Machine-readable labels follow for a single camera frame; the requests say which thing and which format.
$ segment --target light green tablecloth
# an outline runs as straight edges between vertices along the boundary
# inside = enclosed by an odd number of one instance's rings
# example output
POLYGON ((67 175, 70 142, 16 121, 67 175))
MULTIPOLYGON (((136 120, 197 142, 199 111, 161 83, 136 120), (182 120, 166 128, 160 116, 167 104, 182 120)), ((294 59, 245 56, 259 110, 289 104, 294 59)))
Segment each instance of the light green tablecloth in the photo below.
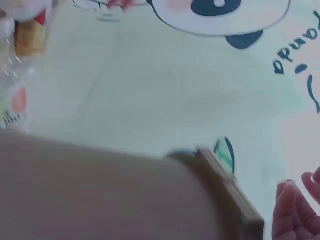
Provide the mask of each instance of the light green tablecloth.
MULTIPOLYGON (((190 10, 181 0, 174 22, 166 18, 172 11, 162 6, 165 0, 153 0, 166 23, 149 4, 123 14, 103 5, 93 10, 92 3, 83 9, 85 0, 78 2, 81 7, 67 2, 54 22, 47 55, 28 82, 33 132, 159 156, 213 148, 226 136, 240 186, 270 223, 277 182, 302 174, 302 168, 293 170, 301 159, 289 159, 295 157, 289 153, 302 151, 301 142, 309 146, 308 136, 293 140, 300 137, 296 130, 309 128, 317 138, 304 121, 297 126, 294 116, 308 113, 313 127, 320 117, 307 88, 312 74, 314 96, 320 97, 319 19, 314 13, 320 13, 320 3, 286 1, 266 1, 261 11, 262 1, 250 5, 253 1, 242 0, 239 15, 227 14, 232 21, 226 15, 219 22, 212 16, 202 22, 184 14, 190 10), (272 11, 277 17, 268 20, 272 11), (240 33, 249 34, 249 40, 224 37, 240 33), (304 43, 290 46, 297 38, 304 43), (307 65, 305 71, 301 64, 307 65)), ((314 152, 304 161, 316 157, 314 152)))

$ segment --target cartoon print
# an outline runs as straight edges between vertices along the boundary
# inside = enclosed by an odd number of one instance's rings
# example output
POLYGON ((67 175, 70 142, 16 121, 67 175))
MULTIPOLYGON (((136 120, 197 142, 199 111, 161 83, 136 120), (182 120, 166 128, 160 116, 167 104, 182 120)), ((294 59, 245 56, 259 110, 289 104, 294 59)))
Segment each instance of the cartoon print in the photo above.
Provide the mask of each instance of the cartoon print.
POLYGON ((304 49, 304 46, 318 39, 320 31, 320 14, 315 10, 313 11, 314 19, 317 20, 317 23, 314 26, 311 26, 309 29, 306 29, 305 32, 301 33, 300 36, 293 39, 291 43, 287 46, 281 48, 276 53, 276 59, 273 61, 274 73, 277 75, 285 75, 285 65, 293 65, 294 74, 299 75, 303 72, 307 72, 308 77, 306 78, 306 88, 308 96, 314 103, 315 110, 320 114, 320 103, 313 92, 313 83, 314 75, 308 69, 308 65, 304 62, 299 62, 299 59, 294 59, 292 57, 293 52, 300 51, 304 49))
POLYGON ((225 37, 247 49, 288 13, 291 0, 147 0, 170 27, 198 36, 225 37))
MULTIPOLYGON (((119 23, 119 19, 115 19, 112 11, 108 9, 106 0, 72 0, 73 6, 83 9, 84 11, 92 11, 96 13, 96 19, 106 23, 119 23)), ((135 0, 134 6, 144 6, 148 3, 146 0, 135 0)))
MULTIPOLYGON (((220 137, 215 144, 213 152, 218 157, 218 159, 221 161, 224 169, 228 173, 234 174, 235 173, 235 153, 234 153, 234 149, 233 149, 232 144, 229 141, 229 139, 225 136, 220 137)), ((176 150, 173 153, 194 156, 197 154, 197 151, 192 150, 192 149, 189 149, 189 150, 182 149, 182 150, 176 150)))

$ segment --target colorful packaging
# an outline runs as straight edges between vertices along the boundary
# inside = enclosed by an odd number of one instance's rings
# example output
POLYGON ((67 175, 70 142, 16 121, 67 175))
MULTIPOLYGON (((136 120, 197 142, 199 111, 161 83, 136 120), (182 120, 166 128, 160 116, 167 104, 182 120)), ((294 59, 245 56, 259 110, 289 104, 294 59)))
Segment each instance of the colorful packaging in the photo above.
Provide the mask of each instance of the colorful packaging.
POLYGON ((27 90, 25 81, 21 80, 9 87, 5 93, 5 111, 3 121, 5 128, 28 132, 27 90))
POLYGON ((17 57, 42 56, 48 41, 48 19, 53 1, 34 20, 19 22, 15 33, 15 54, 17 57))

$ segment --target snack package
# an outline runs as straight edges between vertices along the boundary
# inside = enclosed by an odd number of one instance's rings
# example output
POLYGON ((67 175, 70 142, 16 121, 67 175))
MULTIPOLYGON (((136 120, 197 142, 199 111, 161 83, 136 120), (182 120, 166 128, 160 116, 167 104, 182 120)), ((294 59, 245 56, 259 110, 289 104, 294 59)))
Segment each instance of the snack package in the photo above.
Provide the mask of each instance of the snack package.
POLYGON ((51 0, 34 20, 17 23, 15 33, 17 57, 39 57, 45 53, 48 41, 48 20, 53 4, 51 0))

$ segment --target skin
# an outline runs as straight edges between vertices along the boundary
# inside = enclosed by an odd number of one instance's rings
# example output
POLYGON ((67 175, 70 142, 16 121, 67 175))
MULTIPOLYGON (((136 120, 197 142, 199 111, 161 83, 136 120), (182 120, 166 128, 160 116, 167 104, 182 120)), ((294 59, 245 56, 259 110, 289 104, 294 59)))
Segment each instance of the skin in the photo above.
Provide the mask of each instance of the skin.
MULTIPOLYGON (((302 181, 310 195, 320 204, 320 168, 305 172, 302 181)), ((320 240, 320 217, 311 208, 293 180, 277 188, 273 212, 273 240, 320 240)))
POLYGON ((114 6, 120 5, 122 10, 126 11, 134 2, 135 0, 109 0, 108 7, 112 9, 114 6))

